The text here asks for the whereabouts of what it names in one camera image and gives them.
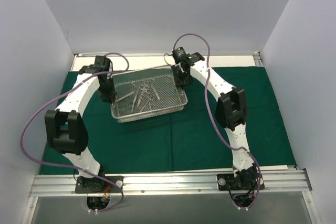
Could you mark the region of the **steel wire mesh tray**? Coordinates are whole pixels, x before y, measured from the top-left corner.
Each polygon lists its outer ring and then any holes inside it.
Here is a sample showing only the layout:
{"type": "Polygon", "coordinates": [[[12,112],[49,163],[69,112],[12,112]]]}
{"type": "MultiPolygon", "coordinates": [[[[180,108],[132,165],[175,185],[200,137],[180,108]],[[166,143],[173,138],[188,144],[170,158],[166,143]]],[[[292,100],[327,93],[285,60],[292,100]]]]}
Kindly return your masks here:
{"type": "Polygon", "coordinates": [[[111,115],[119,123],[181,111],[188,103],[169,66],[118,73],[112,79],[116,96],[111,115]]]}

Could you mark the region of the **steel surgical forceps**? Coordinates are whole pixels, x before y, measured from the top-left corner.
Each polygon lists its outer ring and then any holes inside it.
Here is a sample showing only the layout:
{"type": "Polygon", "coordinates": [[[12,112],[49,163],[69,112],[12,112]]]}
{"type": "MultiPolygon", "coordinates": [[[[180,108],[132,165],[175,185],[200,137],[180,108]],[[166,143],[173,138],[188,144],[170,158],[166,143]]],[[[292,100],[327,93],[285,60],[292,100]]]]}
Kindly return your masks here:
{"type": "Polygon", "coordinates": [[[143,111],[144,107],[153,100],[153,97],[151,99],[146,97],[141,97],[140,95],[136,95],[133,99],[132,104],[132,112],[141,112],[143,111]]]}

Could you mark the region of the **steel surgical scissors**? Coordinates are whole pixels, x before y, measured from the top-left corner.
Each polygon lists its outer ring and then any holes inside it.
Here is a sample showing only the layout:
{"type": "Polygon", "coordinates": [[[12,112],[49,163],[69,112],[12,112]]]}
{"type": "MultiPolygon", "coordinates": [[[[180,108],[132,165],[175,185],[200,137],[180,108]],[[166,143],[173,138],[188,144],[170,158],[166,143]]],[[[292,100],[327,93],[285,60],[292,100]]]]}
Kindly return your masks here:
{"type": "Polygon", "coordinates": [[[141,97],[152,98],[152,93],[148,84],[134,84],[134,87],[140,91],[141,97]]]}

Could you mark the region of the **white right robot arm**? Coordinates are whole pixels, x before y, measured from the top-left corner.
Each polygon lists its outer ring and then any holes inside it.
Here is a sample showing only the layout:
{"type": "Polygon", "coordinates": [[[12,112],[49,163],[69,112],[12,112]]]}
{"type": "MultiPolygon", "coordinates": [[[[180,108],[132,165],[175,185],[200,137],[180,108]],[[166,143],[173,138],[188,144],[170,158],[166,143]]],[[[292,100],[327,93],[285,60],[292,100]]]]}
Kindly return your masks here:
{"type": "Polygon", "coordinates": [[[212,122],[218,123],[228,137],[228,145],[233,156],[233,182],[236,187],[244,189],[252,182],[249,172],[256,167],[250,156],[246,136],[247,99],[245,90],[237,88],[224,80],[212,69],[205,58],[198,52],[187,54],[183,47],[173,49],[175,65],[172,66],[175,85],[184,88],[193,79],[205,88],[205,102],[208,112],[208,94],[216,100],[215,115],[210,115],[212,122]]]}

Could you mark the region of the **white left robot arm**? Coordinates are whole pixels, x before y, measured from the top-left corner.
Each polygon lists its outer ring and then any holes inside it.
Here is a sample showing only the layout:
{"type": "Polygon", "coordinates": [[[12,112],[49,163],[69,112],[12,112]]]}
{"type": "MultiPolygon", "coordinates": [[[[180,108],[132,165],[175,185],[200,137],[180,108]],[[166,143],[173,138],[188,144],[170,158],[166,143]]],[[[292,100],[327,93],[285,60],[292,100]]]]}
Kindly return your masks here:
{"type": "Polygon", "coordinates": [[[95,93],[103,102],[112,104],[116,100],[112,71],[113,64],[106,55],[96,56],[94,64],[78,72],[74,90],[54,110],[45,113],[49,147],[79,167],[79,175],[88,179],[87,186],[94,192],[105,188],[106,179],[102,166],[89,150],[89,134],[82,116],[95,93]]]}

